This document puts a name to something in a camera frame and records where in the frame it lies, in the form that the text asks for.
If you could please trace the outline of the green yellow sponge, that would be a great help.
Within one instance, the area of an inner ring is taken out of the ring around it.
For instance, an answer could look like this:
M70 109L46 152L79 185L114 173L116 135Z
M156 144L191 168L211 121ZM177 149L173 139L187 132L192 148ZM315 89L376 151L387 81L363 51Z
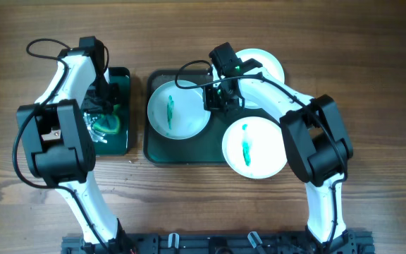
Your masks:
M110 114L98 114L92 124L92 128L105 134L118 134L121 129L121 120L118 116L119 108L120 105L117 104Z

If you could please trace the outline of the white plate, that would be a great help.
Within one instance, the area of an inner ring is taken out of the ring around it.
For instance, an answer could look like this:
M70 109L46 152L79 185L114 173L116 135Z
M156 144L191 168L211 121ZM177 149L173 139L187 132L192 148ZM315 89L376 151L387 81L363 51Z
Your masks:
M269 52L264 51L263 49L250 48L240 50L235 54L242 61L246 61L249 59L258 60L262 64L262 66L266 68L269 74L271 74L275 79L279 80L282 83L285 82L285 72L283 70L281 63L274 55L270 54ZM213 81L219 80L220 78L214 65L211 65L211 67ZM245 100L245 107L247 109L260 109L260 107L257 104L248 100Z
M202 91L187 80L168 81L153 91L147 103L147 118L165 138L184 140L200 133L211 112L204 109Z
M273 121L249 116L232 123L222 139L229 167L249 179L267 179L287 164L280 127Z

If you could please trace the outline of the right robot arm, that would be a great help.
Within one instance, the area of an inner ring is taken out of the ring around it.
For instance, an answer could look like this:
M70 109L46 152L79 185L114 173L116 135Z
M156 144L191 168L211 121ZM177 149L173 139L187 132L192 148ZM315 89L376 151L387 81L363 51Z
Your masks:
M232 109L243 99L278 122L288 165L307 191L307 229L329 251L346 230L341 188L353 156L336 103L328 95L314 98L285 85L282 65L265 50L235 52L226 42L209 58L216 80L204 88L205 109Z

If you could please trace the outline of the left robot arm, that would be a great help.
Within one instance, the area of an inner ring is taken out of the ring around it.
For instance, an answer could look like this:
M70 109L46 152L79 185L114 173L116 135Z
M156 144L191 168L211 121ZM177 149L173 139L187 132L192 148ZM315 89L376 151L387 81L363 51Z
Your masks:
M105 203L94 177L96 152L84 113L110 116L126 100L129 71L109 67L109 51L94 36L62 45L57 72L35 103L16 112L12 162L25 184L57 191L81 226L84 253L132 253L134 243Z

